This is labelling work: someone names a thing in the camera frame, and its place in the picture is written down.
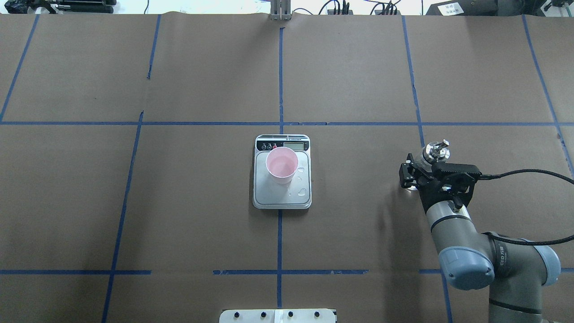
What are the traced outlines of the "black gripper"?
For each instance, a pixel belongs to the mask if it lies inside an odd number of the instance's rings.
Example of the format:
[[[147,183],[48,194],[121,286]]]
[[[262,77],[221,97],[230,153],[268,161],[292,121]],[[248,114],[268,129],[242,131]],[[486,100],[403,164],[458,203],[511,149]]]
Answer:
[[[451,182],[443,183],[437,178],[424,177],[424,159],[421,153],[407,155],[400,165],[400,186],[403,189],[417,189],[425,213],[443,201],[454,202],[455,206],[468,207],[472,200],[476,180],[469,175],[456,175]]]

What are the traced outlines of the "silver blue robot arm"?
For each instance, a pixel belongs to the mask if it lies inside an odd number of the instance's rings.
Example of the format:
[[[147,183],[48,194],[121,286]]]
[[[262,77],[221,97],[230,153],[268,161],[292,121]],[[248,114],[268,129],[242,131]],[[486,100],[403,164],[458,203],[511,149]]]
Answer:
[[[400,186],[418,191],[448,284],[459,290],[489,289],[491,323],[546,323],[543,287],[557,282],[561,262],[549,243],[476,230],[468,204],[476,182],[492,179],[471,164],[407,155]]]

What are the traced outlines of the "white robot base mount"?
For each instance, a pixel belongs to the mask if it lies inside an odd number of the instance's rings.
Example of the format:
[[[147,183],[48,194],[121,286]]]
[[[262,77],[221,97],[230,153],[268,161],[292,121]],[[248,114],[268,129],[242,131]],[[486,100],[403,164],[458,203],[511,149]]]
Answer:
[[[336,310],[327,308],[234,309],[222,311],[220,323],[336,323]]]

